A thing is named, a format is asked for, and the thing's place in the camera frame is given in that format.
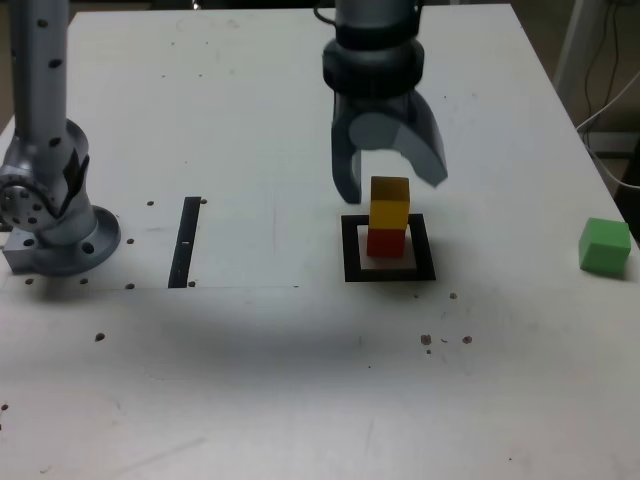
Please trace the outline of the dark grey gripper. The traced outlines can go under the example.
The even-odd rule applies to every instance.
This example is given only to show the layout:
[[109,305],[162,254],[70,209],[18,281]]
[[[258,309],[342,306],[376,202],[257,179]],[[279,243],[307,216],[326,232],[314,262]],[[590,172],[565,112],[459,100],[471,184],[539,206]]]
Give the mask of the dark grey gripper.
[[[358,113],[352,117],[341,117]],[[348,204],[360,204],[360,150],[392,150],[436,188],[448,178],[442,137],[432,110],[414,90],[389,98],[335,93],[331,127],[332,178]]]

